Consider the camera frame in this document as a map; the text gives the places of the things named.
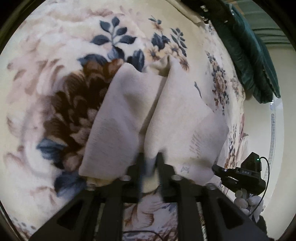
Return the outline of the white gloved hand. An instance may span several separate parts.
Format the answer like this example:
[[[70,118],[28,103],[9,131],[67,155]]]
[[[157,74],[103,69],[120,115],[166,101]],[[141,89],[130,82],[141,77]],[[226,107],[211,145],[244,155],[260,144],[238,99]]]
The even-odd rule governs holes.
[[[233,202],[244,214],[250,217],[257,218],[264,210],[263,199],[257,195],[249,197],[244,189],[235,192]]]

